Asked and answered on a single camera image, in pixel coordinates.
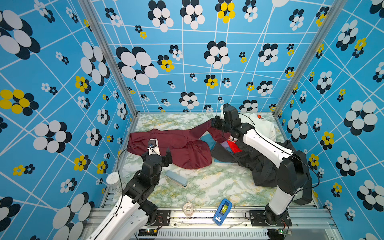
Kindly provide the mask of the maroon button shirt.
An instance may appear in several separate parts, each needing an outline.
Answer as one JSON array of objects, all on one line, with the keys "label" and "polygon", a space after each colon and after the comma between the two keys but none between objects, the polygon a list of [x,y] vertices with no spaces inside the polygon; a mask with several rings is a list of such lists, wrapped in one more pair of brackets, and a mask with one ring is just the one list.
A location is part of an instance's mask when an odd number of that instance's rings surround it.
[{"label": "maroon button shirt", "polygon": [[213,140],[219,144],[229,139],[230,134],[224,133],[211,126],[208,120],[189,130],[152,129],[148,132],[131,133],[127,151],[141,156],[148,150],[149,140],[157,139],[161,156],[170,150],[173,164],[187,170],[201,169],[212,164],[211,150],[208,143],[201,140],[208,132]]}]

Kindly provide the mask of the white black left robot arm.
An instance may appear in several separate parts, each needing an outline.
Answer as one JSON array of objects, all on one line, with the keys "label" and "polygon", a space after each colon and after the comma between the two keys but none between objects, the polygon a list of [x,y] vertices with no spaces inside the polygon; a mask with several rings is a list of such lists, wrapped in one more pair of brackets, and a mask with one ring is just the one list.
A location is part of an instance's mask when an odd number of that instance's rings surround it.
[{"label": "white black left robot arm", "polygon": [[173,163],[170,150],[161,156],[159,142],[150,139],[143,166],[128,181],[118,202],[89,240],[129,240],[146,224],[156,221],[158,207],[148,200],[160,182],[163,168]]}]

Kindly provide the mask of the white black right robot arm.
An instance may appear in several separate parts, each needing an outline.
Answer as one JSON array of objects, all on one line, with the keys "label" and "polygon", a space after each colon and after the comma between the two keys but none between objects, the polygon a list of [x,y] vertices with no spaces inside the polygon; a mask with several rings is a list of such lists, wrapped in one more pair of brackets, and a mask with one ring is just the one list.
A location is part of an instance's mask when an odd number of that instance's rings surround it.
[{"label": "white black right robot arm", "polygon": [[217,143],[211,155],[220,162],[251,170],[255,185],[276,188],[262,216],[266,224],[276,226],[286,220],[291,203],[309,204],[312,201],[312,178],[306,154],[293,149],[290,141],[279,143],[268,139],[253,123],[243,122],[235,107],[224,104],[221,111],[221,116],[212,120],[212,126],[229,133],[241,151],[228,151]]}]

